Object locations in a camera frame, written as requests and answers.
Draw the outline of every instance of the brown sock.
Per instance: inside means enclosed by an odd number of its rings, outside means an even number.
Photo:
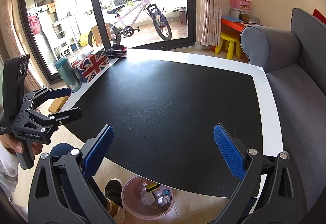
[[[106,200],[108,201],[106,210],[113,217],[118,212],[119,206],[110,199],[106,199]]]

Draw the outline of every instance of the sofa backrest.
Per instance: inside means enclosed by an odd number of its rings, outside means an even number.
[[[326,95],[326,24],[311,14],[294,8],[291,32],[301,45],[298,65]]]

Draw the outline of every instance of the white sleeve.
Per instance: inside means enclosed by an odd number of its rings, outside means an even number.
[[[0,186],[7,198],[15,191],[18,181],[18,158],[0,143]]]

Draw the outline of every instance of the black door frame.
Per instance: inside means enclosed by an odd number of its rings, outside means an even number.
[[[102,9],[99,0],[92,0],[93,10],[99,33],[102,38],[105,49],[111,48],[111,43],[106,31],[105,22],[102,14]],[[170,50],[175,48],[182,48],[193,46],[196,41],[196,0],[187,0],[187,14],[188,14],[188,37],[173,39],[168,41],[160,41],[146,45],[137,46],[137,49],[160,49]]]
[[[32,34],[31,27],[29,26],[25,0],[18,0],[17,2],[18,2],[19,15],[22,20],[22,27],[27,39],[27,43],[31,47],[32,54],[35,57],[43,75],[45,76],[45,79],[48,81],[50,85],[60,82],[62,80],[60,75],[58,73],[55,73],[54,75],[51,74],[37,46],[35,38]]]

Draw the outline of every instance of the yellow stool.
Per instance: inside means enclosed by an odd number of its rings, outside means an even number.
[[[223,32],[221,32],[221,44],[219,46],[215,47],[215,54],[219,54],[219,52],[221,51],[224,40],[229,41],[228,46],[227,46],[227,43],[225,44],[225,50],[228,51],[227,59],[232,59],[232,57],[233,57],[234,43],[236,43],[236,45],[237,45],[236,46],[237,58],[240,58],[241,54],[242,54],[240,40],[235,37],[229,36]]]

